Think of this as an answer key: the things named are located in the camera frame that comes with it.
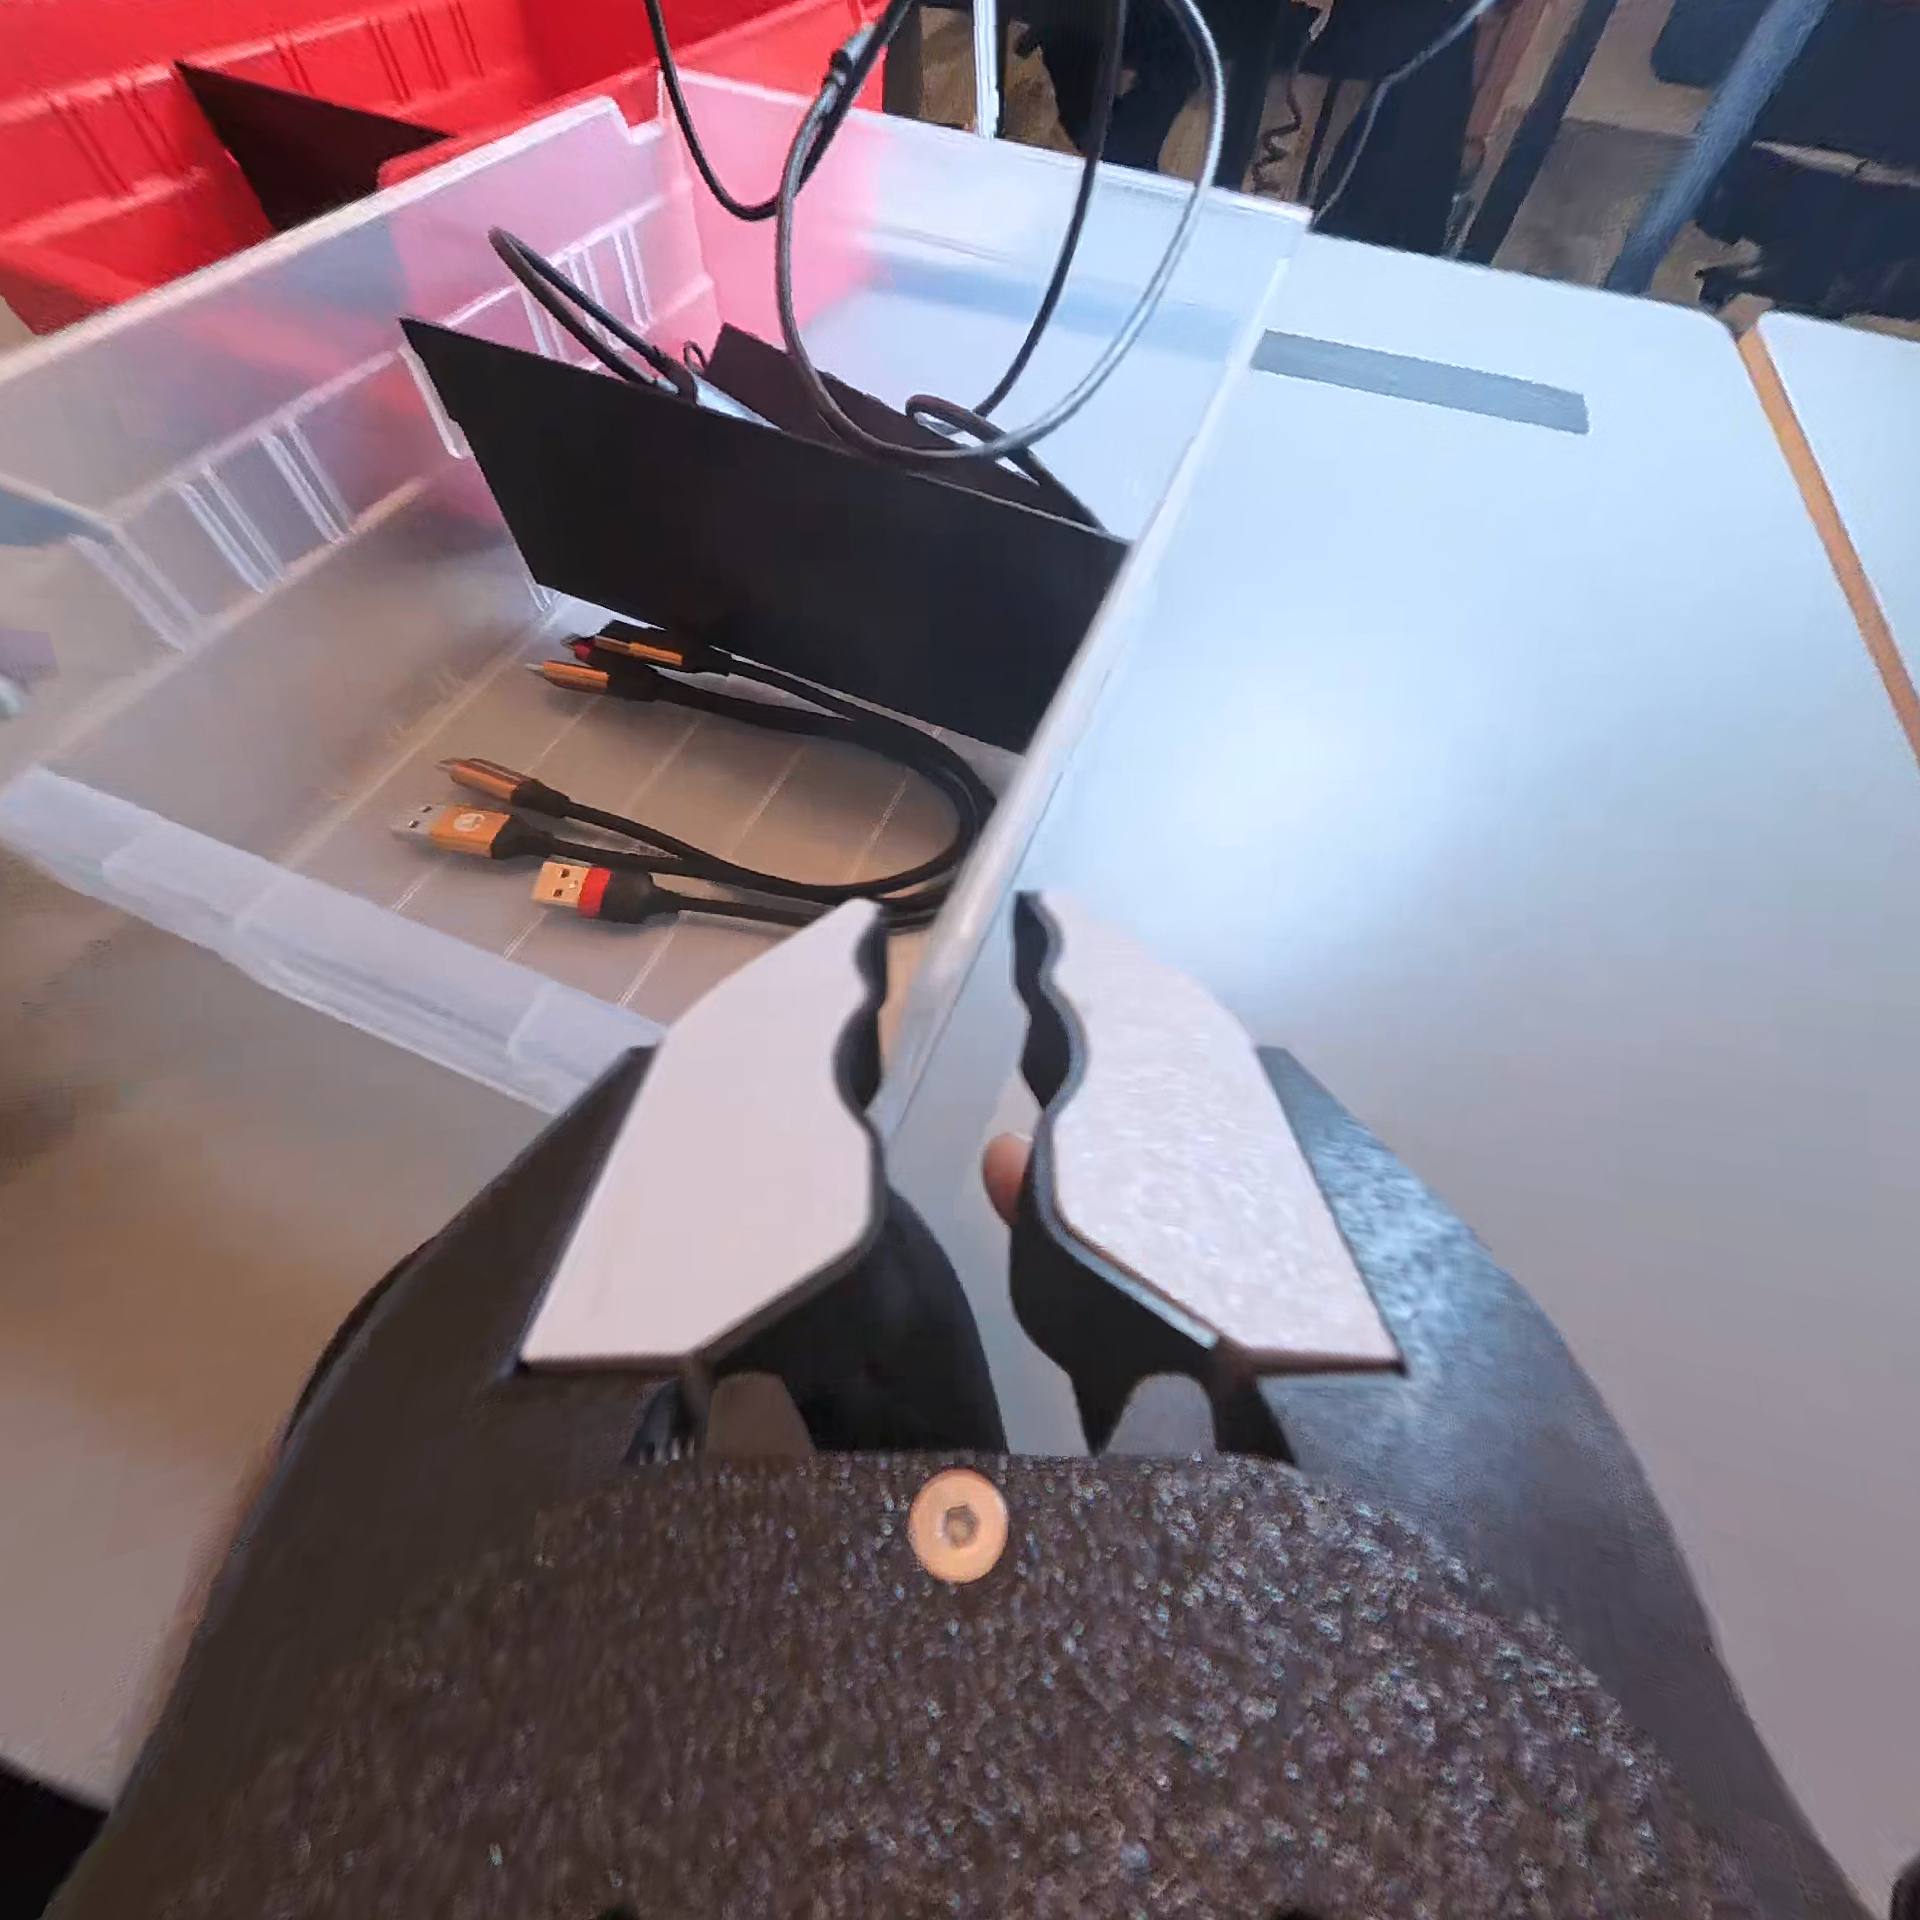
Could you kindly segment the red plastic bin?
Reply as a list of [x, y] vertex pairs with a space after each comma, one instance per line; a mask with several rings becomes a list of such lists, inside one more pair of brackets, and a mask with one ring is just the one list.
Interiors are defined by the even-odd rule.
[[595, 98], [659, 117], [643, 5], [3, 8], [3, 292], [51, 334], [265, 243], [180, 66], [442, 132], [456, 154]]

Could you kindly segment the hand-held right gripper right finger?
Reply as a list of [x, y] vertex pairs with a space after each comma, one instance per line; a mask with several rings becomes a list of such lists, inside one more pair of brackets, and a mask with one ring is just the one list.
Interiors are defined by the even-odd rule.
[[1271, 1378], [1403, 1377], [1359, 1256], [1247, 1026], [1063, 893], [1019, 893], [1012, 972], [1039, 1115], [1010, 1298], [1091, 1452], [1190, 1384], [1208, 1437], [1282, 1453]]

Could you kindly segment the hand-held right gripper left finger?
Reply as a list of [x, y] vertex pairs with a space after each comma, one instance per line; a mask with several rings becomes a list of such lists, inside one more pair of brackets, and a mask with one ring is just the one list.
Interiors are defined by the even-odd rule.
[[716, 1368], [855, 1273], [883, 1222], [888, 949], [880, 908], [841, 904], [667, 1026], [522, 1336], [526, 1369]]

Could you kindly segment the clear plastic bin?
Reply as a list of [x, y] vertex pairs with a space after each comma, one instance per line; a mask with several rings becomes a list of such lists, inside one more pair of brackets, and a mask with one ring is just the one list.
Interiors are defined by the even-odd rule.
[[[555, 1110], [774, 928], [595, 928], [537, 862], [398, 840], [502, 762], [746, 866], [841, 888], [948, 851], [900, 747], [622, 704], [526, 672], [612, 614], [536, 584], [400, 323], [607, 372], [512, 280], [514, 234], [665, 350], [780, 346], [776, 237], [667, 121], [583, 102], [6, 356], [6, 851], [260, 988]], [[1163, 301], [1040, 457], [1139, 539], [1305, 237], [1212, 197]]]

